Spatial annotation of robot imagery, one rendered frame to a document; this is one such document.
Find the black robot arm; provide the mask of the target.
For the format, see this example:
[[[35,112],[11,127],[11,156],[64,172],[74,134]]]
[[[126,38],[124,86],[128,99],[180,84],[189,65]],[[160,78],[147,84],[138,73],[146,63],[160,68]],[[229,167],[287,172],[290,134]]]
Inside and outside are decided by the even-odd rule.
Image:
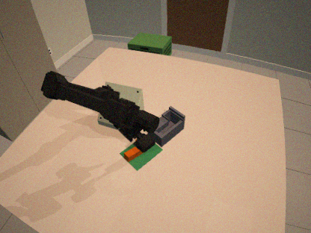
[[[64,75],[50,71],[46,73],[41,91],[49,99],[67,100],[97,111],[114,125],[129,129],[135,125],[151,134],[158,128],[159,117],[139,110],[139,106],[120,98],[120,92],[115,92],[109,86],[93,89],[72,84]]]

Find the orange l-shaped part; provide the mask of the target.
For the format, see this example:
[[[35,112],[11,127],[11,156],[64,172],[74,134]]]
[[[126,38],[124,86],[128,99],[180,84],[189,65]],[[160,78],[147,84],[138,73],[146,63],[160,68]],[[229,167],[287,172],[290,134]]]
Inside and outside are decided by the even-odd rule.
[[[143,152],[138,150],[136,147],[131,148],[129,151],[124,153],[124,158],[130,162],[132,161],[134,158],[136,158],[137,156],[139,156],[140,154],[142,154]]]

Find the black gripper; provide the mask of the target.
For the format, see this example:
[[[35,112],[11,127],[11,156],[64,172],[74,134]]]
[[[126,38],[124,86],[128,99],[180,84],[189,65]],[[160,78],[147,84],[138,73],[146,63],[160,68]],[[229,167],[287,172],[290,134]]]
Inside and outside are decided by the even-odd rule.
[[[114,125],[114,124],[113,124]],[[140,133],[141,128],[133,125],[132,129],[124,128],[118,125],[114,125],[116,129],[119,129],[119,132],[129,141],[132,142],[133,138],[137,140],[133,143],[133,145],[140,151],[146,152],[150,148],[152,148],[156,141],[154,138],[152,138],[149,134],[142,134]]]

